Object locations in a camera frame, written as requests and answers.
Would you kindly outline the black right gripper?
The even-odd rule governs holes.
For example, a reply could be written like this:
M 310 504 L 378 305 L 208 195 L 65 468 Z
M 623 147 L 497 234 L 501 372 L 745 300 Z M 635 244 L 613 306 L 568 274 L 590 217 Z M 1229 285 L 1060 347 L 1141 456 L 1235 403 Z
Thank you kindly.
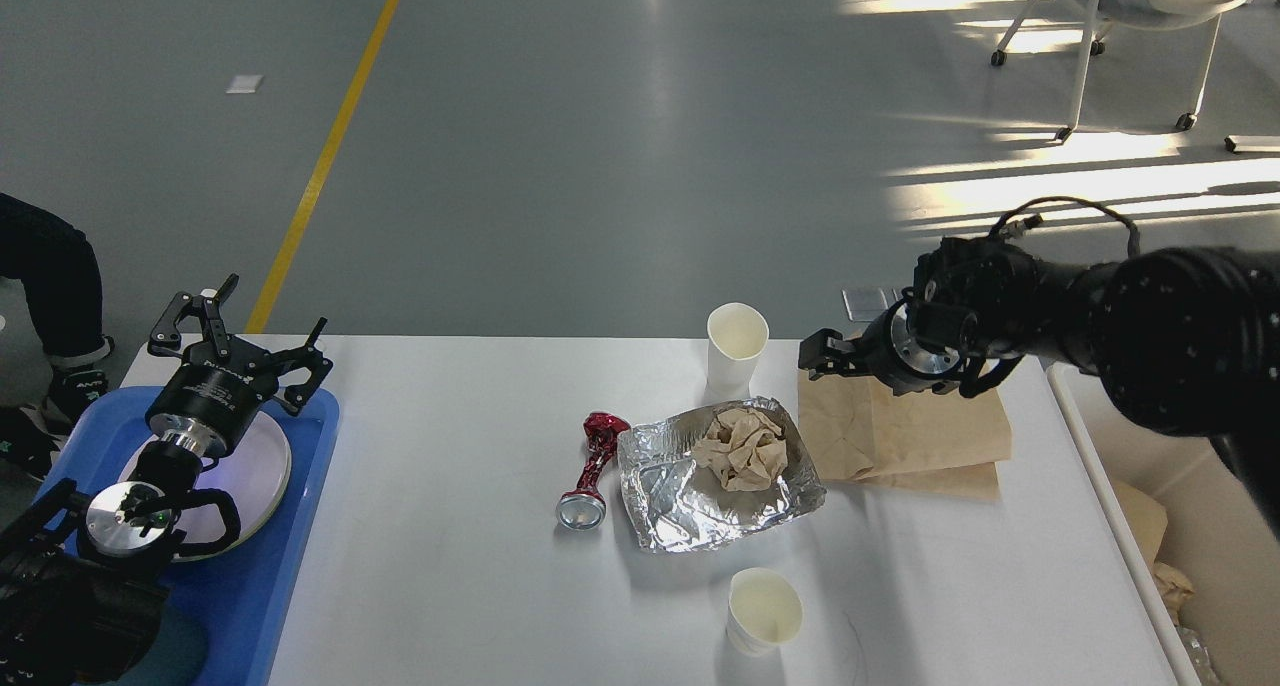
M 924 348 L 908 325 L 908 303 L 899 299 L 876 317 L 861 337 L 820 329 L 800 340 L 797 369 L 810 381 L 824 376 L 872 376 L 893 395 L 948 394 L 960 384 L 963 358 L 955 349 Z

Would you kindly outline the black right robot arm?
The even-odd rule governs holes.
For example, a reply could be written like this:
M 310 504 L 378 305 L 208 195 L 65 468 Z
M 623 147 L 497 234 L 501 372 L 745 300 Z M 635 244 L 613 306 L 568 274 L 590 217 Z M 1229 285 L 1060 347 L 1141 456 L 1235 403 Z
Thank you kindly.
M 1028 355 L 1102 381 L 1115 410 L 1166 436 L 1206 436 L 1271 531 L 1279 523 L 1279 253 L 1170 247 L 1144 252 L 1121 212 L 1126 256 L 1062 265 L 1015 239 L 1039 227 L 1033 198 L 984 235 L 940 241 L 911 284 L 859 337 L 803 340 L 812 380 L 873 378 L 897 394 L 998 387 Z

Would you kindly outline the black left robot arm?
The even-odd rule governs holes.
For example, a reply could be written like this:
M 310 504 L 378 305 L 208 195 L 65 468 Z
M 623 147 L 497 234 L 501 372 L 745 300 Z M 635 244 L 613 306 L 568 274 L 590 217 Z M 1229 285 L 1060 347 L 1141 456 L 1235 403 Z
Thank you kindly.
M 337 440 L 319 320 L 270 352 L 218 291 L 174 294 L 148 355 L 163 387 L 84 413 L 3 530 L 5 685 L 262 685 Z

